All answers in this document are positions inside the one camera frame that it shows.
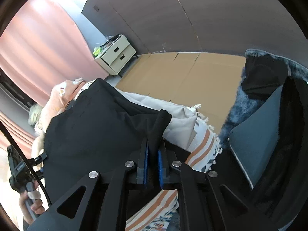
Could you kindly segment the person's left hand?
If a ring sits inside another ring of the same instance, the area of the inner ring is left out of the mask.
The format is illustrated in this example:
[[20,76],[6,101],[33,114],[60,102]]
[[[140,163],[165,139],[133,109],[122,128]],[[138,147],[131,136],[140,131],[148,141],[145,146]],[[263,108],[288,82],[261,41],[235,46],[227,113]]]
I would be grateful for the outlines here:
[[35,180],[32,182],[33,191],[27,191],[26,189],[20,194],[19,206],[23,213],[24,224],[31,225],[34,222],[33,214],[41,215],[45,212],[41,194],[37,191],[38,187],[39,183]]

